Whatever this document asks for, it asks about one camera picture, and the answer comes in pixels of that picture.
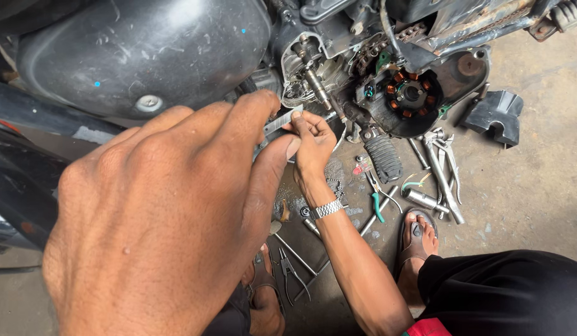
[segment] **foot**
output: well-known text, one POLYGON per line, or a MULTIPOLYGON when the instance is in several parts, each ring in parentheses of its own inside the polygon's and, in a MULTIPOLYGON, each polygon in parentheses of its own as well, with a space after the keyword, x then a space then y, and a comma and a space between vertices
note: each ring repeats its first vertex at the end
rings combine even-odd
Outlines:
MULTIPOLYGON (((411 225, 417 221, 423 227, 422 243, 423 249, 427 255, 438 255, 438 245, 440 241, 435 237, 434 227, 425 222, 423 216, 415 216, 414 213, 409 212, 405 218, 405 229, 403 235, 403 246, 407 248, 411 244, 411 225)), ((407 302, 409 308, 423 308, 423 300, 417 288, 417 277, 419 269, 423 266, 425 260, 421 258, 411 258, 407 260, 398 278, 398 289, 403 294, 404 300, 407 302)))
MULTIPOLYGON (((272 262, 270 261, 268 244, 263 244, 263 262, 266 271, 272 273, 272 262)), ((249 264, 247 270, 240 280, 243 287, 247 287, 255 277, 253 263, 249 264)), ((251 329, 249 332, 253 336, 276 336, 284 333, 284 317, 280 312, 280 305, 276 292, 270 286, 262 286, 255 290, 253 295, 253 306, 251 309, 251 329)))

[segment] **brown sandal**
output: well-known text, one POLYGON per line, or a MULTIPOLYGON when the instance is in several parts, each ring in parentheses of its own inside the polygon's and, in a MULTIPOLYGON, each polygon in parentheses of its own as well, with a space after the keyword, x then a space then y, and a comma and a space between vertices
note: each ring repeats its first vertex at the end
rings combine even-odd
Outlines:
POLYGON ((270 263, 272 263, 272 273, 268 273, 266 270, 266 263, 263 258, 263 251, 258 251, 257 255, 253 258, 253 268, 255 269, 255 276, 253 277, 253 281, 247 285, 245 290, 247 291, 247 296, 249 298, 249 306, 253 307, 253 296, 255 295, 255 290, 259 287, 263 286, 270 286, 274 288, 276 292, 276 297, 278 299, 278 303, 280 305, 280 311, 282 315, 284 315, 284 307, 282 305, 282 301, 280 299, 280 292, 278 291, 278 285, 276 282, 275 271, 274 271, 274 263, 272 259, 272 253, 270 252, 270 247, 268 246, 268 255, 270 257, 270 263))
MULTIPOLYGON (((423 216, 425 222, 434 227, 435 237, 436 238, 438 237, 438 226, 436 225, 434 218, 431 217, 431 215, 427 211, 419 208, 413 208, 405 212, 405 216, 409 212, 412 212, 417 216, 423 216)), ((394 274, 394 280, 397 283, 398 283, 398 277, 400 277, 400 272, 403 269, 404 263, 406 263, 407 260, 411 258, 420 258, 426 260, 428 257, 427 253, 425 252, 425 249, 423 248, 423 226, 421 226, 421 224, 419 224, 417 221, 414 221, 411 224, 411 243, 409 244, 409 246, 404 248, 403 240, 404 240, 404 230, 406 227, 404 221, 405 218, 403 218, 403 223, 401 225, 398 237, 399 253, 397 253, 397 263, 395 264, 395 274, 394 274)))

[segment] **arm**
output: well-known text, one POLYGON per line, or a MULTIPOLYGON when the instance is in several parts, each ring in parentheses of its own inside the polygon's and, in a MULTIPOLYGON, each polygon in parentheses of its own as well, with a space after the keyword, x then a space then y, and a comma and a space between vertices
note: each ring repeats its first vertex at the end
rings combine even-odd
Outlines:
MULTIPOLYGON (((297 151, 294 177, 307 204, 313 209, 332 202, 323 169, 336 137, 328 124, 307 111, 293 115, 292 126, 301 148, 297 151)), ((359 235, 344 210, 316 221, 332 268, 359 326, 368 335, 400 336, 413 325, 411 313, 390 271, 359 235)))
POLYGON ((177 106, 74 162, 44 278, 61 335, 201 335, 266 240, 293 135, 253 147, 280 102, 177 106))

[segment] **pliers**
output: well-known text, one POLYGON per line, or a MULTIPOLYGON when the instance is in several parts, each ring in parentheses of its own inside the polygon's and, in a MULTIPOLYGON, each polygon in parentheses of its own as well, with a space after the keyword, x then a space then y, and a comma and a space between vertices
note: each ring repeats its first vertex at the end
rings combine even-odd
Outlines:
POLYGON ((373 209, 375 210, 375 216, 377 217, 377 219, 379 219, 380 222, 382 222, 382 223, 386 222, 384 220, 384 218, 382 217, 382 214, 380 213, 380 194, 379 193, 382 193, 384 196, 386 196, 392 202, 394 202, 394 204, 397 205, 400 213, 403 213, 403 209, 400 207, 400 204, 398 204, 398 202, 394 198, 390 197, 390 195, 384 193, 384 191, 382 190, 382 187, 380 187, 380 184, 377 183, 377 180, 373 176, 372 172, 366 172, 365 175, 367 176, 367 180, 369 180, 369 183, 371 184, 371 186, 373 187, 373 190, 374 190, 374 193, 371 194, 371 196, 373 197, 373 209))
POLYGON ((291 306, 294 306, 294 304, 292 304, 292 301, 290 300, 290 295, 288 294, 288 273, 292 273, 292 275, 294 275, 294 277, 297 278, 297 280, 303 285, 303 287, 305 287, 307 295, 309 296, 309 301, 311 301, 311 294, 309 294, 309 288, 307 288, 305 282, 303 282, 303 280, 297 275, 297 272, 294 271, 294 268, 292 268, 292 265, 288 260, 288 257, 286 256, 286 252, 284 251, 283 248, 278 248, 278 250, 280 250, 280 266, 282 266, 282 273, 284 274, 284 291, 286 292, 286 298, 288 299, 288 303, 290 303, 291 306))
MULTIPOLYGON (((444 164, 443 164, 444 156, 448 157, 450 169, 452 170, 452 176, 454 177, 454 181, 456 182, 456 199, 457 199, 459 204, 463 204, 460 201, 460 177, 458 176, 458 166, 456 165, 456 161, 454 160, 454 152, 452 150, 452 141, 454 141, 454 134, 452 134, 452 136, 450 138, 446 139, 445 141, 440 140, 440 139, 435 139, 434 145, 436 145, 438 147, 438 152, 439 152, 439 154, 441 154, 440 160, 442 160, 442 161, 440 162, 440 165, 442 166, 442 170, 444 169, 444 164)), ((441 201, 441 194, 442 194, 441 188, 438 189, 438 194, 439 194, 438 195, 438 201, 440 202, 441 201)))

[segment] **silver wristwatch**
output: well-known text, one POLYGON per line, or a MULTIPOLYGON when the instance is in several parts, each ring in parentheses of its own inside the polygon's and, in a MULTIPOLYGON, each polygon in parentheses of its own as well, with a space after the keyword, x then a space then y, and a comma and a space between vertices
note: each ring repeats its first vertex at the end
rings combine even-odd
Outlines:
POLYGON ((334 200, 328 204, 324 204, 319 208, 315 208, 312 211, 314 219, 320 219, 324 216, 329 215, 330 213, 337 212, 338 210, 342 209, 342 203, 339 200, 334 200))

